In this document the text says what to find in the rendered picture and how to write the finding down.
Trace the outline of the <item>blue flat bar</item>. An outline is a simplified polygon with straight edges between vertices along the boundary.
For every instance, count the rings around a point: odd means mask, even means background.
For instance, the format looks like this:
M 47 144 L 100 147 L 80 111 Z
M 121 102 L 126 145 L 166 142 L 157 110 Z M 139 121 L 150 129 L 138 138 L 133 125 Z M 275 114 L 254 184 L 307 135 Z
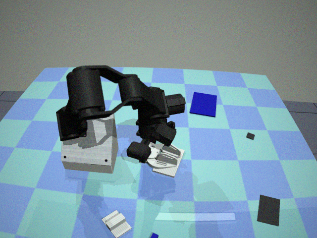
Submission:
M 158 238 L 159 236 L 156 235 L 155 233 L 152 234 L 151 238 Z

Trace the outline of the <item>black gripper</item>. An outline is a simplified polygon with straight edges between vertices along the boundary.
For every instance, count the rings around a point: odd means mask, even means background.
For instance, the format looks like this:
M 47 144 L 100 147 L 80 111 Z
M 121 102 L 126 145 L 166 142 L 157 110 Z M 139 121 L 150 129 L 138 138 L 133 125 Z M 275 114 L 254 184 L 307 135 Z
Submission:
M 167 124 L 167 118 L 164 119 L 157 119 L 155 122 L 152 123 L 144 123 L 141 122 L 139 119 L 136 121 L 136 125 L 138 125 L 139 129 L 136 132 L 137 136 L 142 138 L 141 143 L 132 142 L 127 149 L 127 156 L 140 160 L 142 163 L 145 164 L 146 160 L 151 154 L 151 148 L 149 147 L 150 139 L 153 130 L 156 126 L 158 126 L 158 122 L 160 120 L 161 124 Z

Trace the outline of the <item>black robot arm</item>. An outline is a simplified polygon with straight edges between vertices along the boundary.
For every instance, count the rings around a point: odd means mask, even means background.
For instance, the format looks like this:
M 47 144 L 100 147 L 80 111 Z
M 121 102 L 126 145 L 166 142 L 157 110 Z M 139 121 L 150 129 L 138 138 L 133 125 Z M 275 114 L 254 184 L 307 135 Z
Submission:
M 118 83 L 122 103 L 105 111 L 101 77 Z M 160 87 L 147 87 L 136 74 L 123 74 L 108 65 L 82 65 L 66 76 L 69 100 L 56 112 L 61 141 L 87 137 L 87 120 L 107 118 L 123 106 L 138 109 L 138 119 L 152 123 L 157 119 L 185 112 L 182 94 L 166 95 Z M 175 122 L 161 124 L 152 132 L 151 142 L 169 147 L 176 136 Z M 86 135 L 86 136 L 84 136 Z

